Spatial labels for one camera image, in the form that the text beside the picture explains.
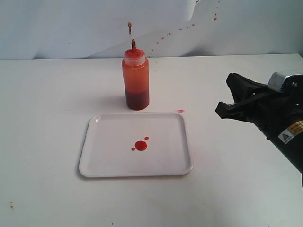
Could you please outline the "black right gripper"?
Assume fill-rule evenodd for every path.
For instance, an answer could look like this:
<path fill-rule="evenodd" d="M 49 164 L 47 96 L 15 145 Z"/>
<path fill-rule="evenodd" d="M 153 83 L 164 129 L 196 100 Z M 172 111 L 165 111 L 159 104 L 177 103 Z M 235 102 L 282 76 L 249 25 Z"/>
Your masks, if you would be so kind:
<path fill-rule="evenodd" d="M 234 104 L 219 102 L 215 112 L 221 119 L 252 122 L 300 172 L 303 172 L 303 95 L 272 95 L 265 84 L 237 73 L 226 79 Z"/>

